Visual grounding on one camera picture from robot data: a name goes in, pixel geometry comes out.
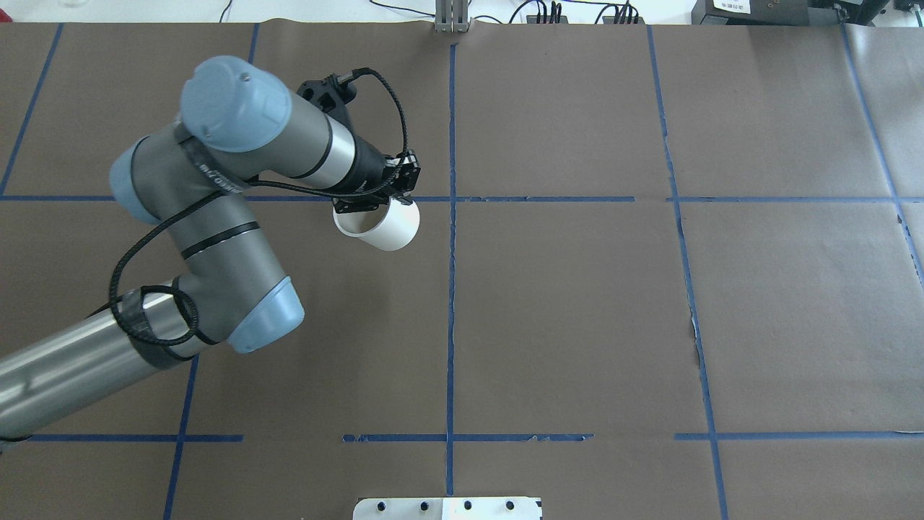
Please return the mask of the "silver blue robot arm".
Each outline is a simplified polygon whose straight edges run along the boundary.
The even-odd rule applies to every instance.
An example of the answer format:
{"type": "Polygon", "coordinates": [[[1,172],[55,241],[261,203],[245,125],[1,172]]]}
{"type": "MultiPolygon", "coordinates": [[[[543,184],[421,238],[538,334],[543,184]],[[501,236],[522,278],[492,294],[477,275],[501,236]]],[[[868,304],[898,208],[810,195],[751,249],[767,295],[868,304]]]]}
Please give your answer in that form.
{"type": "Polygon", "coordinates": [[[112,164],[116,203],[152,229],[113,267],[106,303],[2,359],[2,450],[212,345],[255,352],[303,322],[247,190],[328,199],[340,233],[397,251],[418,233],[419,174],[403,106],[377,70],[292,91],[240,57],[205,60],[174,121],[112,164]]]}

